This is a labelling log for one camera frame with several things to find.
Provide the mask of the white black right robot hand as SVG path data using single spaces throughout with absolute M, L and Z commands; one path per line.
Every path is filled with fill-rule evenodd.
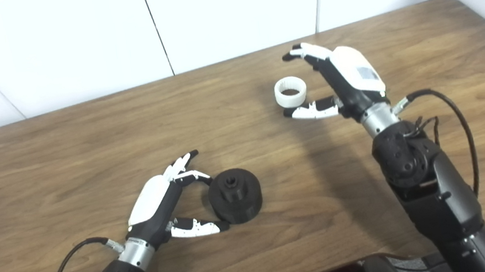
M 319 72 L 334 91 L 333 95 L 310 103 L 285 107 L 286 118 L 316 120 L 341 115 L 358 123 L 365 112 L 377 103 L 389 103 L 386 85 L 361 52 L 353 47 L 322 46 L 299 43 L 284 54 L 284 62 L 302 58 Z

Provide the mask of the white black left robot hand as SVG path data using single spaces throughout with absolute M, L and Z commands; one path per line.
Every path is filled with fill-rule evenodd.
M 202 237 L 230 229 L 227 221 L 173 216 L 186 186 L 195 181 L 211 185 L 213 181 L 203 172 L 188 169 L 198 153 L 198 150 L 193 150 L 180 156 L 167 166 L 165 172 L 144 184 L 130 213 L 125 239 L 143 241 L 144 245 L 156 251 L 171 238 Z

